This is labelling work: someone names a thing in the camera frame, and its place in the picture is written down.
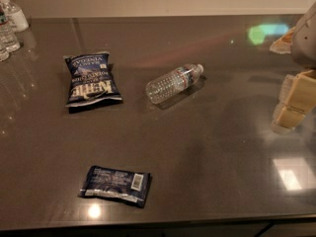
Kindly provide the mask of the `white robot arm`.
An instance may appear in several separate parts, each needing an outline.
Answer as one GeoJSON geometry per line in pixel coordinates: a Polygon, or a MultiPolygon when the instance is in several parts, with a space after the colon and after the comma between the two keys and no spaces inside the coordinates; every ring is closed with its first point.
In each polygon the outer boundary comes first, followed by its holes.
{"type": "Polygon", "coordinates": [[[316,107],[316,2],[270,47],[277,54],[290,54],[304,68],[287,74],[282,82],[271,129],[285,134],[294,130],[316,107]]]}

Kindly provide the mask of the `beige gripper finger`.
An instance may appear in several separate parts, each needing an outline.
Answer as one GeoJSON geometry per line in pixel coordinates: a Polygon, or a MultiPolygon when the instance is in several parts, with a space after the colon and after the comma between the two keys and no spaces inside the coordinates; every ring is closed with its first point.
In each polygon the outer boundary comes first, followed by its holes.
{"type": "Polygon", "coordinates": [[[276,105],[271,130],[278,134],[286,134],[293,131],[305,118],[304,114],[289,109],[286,105],[276,105]]]}
{"type": "Polygon", "coordinates": [[[308,114],[316,106],[316,71],[287,74],[282,82],[279,100],[290,110],[308,114]]]}

